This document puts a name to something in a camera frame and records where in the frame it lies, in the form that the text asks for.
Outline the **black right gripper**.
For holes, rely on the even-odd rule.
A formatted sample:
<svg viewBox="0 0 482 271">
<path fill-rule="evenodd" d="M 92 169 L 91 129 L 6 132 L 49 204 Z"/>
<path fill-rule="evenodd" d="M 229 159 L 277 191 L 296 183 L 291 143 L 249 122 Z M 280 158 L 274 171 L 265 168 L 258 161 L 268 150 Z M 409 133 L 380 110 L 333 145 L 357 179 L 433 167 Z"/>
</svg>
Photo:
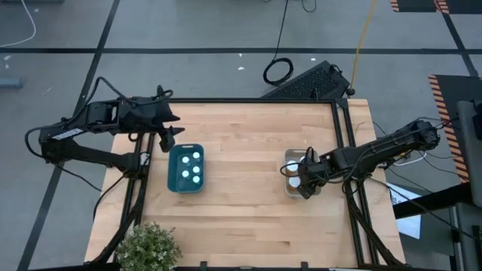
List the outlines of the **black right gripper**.
<svg viewBox="0 0 482 271">
<path fill-rule="evenodd" d="M 316 159 L 314 152 L 306 152 L 300 160 L 297 168 L 300 184 L 297 191 L 304 199 L 309 199 L 318 187 L 323 187 L 333 178 L 331 155 L 332 152 L 328 152 Z"/>
</svg>

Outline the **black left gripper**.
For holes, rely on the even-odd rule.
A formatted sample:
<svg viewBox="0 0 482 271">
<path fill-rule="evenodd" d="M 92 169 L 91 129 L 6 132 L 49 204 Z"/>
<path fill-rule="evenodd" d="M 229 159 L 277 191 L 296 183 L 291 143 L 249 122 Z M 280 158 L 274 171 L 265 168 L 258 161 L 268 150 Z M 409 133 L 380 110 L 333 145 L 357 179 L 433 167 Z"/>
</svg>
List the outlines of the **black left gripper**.
<svg viewBox="0 0 482 271">
<path fill-rule="evenodd" d="M 165 127 L 164 124 L 179 120 L 181 118 L 173 114 L 165 99 L 133 97 L 119 105 L 119 133 L 158 133 L 164 153 L 175 145 L 174 136 L 185 131 L 185 128 Z"/>
</svg>

